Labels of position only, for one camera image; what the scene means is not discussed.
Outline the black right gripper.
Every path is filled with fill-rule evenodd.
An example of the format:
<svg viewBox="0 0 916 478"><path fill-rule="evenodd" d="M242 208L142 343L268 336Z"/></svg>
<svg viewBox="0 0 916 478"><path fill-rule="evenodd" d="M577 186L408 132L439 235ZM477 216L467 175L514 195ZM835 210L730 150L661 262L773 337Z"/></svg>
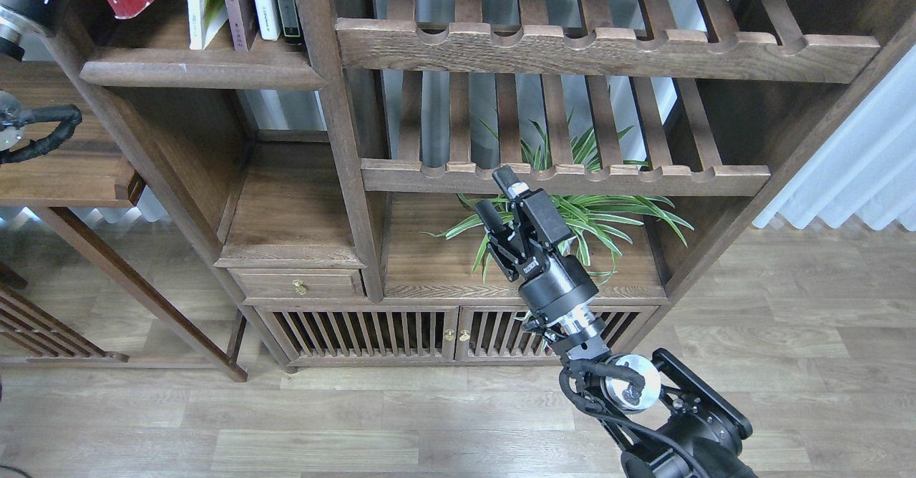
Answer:
<svg viewBox="0 0 916 478"><path fill-rule="evenodd" d="M543 189L530 190L510 166L498 168L493 178L509 211L498 210L491 200L474 205L490 253L508 280L523 279L518 293L533 316L553 325L588 304L598 287L575 256L561 254L563 241L574 236L552 198Z"/></svg>

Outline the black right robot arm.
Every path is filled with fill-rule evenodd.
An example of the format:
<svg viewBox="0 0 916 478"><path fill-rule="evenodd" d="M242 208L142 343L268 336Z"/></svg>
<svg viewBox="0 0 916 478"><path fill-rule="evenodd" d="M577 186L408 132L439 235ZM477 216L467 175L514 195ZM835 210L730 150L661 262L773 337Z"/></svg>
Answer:
<svg viewBox="0 0 916 478"><path fill-rule="evenodd" d="M489 200L475 210L488 249L507 279L520 283L530 319L524 329L560 357L559 385L573 406L597 419L621 451L628 477L752 477L740 459L749 420L670 351L650 358L614 352L604 321L589 308L598 293L572 255L573 232L541 189L510 166L494 172L510 221Z"/></svg>

